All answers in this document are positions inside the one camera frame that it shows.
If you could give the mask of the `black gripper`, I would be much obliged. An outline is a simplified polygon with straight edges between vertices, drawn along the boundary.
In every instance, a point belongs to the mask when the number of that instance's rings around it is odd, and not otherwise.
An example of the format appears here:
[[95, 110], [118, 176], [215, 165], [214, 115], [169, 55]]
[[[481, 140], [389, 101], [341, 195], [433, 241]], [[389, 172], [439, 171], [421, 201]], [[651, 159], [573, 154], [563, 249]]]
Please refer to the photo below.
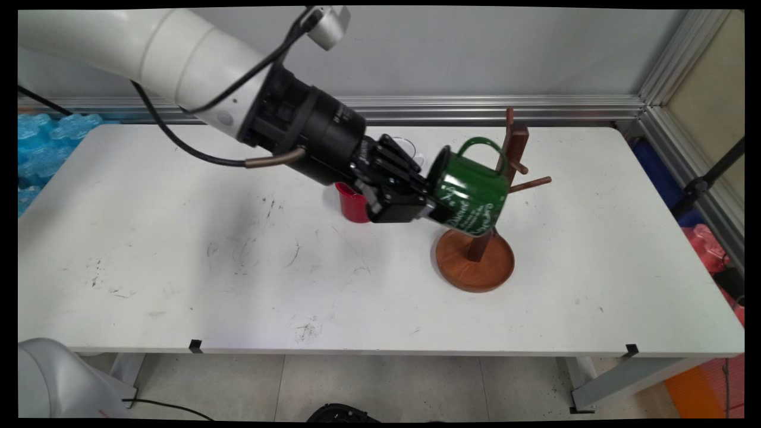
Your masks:
[[[290, 124], [290, 142], [305, 155], [290, 168], [323, 186], [353, 184], [365, 197], [365, 213], [373, 223], [431, 220], [438, 203], [434, 184], [421, 167], [388, 134], [365, 136], [363, 116], [323, 90], [308, 87]], [[351, 168], [364, 141], [364, 181]]]

